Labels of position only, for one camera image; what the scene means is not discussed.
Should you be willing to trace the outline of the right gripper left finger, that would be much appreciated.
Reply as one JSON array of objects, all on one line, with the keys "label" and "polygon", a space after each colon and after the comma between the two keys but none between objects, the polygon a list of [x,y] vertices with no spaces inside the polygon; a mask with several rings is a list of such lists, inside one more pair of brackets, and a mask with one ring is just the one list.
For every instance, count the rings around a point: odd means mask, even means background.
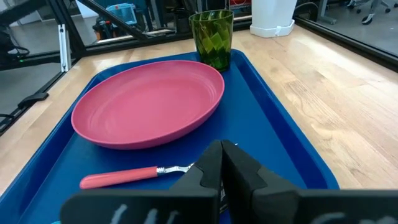
[{"label": "right gripper left finger", "polygon": [[170,190],[204,188],[219,190],[221,187],[221,167],[222,143],[220,140],[214,140],[188,172],[170,187]]}]

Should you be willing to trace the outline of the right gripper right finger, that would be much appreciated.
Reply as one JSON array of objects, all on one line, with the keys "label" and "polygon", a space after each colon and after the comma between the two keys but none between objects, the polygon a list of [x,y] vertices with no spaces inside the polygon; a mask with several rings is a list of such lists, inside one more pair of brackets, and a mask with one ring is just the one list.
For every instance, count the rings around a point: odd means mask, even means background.
[{"label": "right gripper right finger", "polygon": [[222,140],[222,179],[231,223],[293,223],[298,187],[229,140]]}]

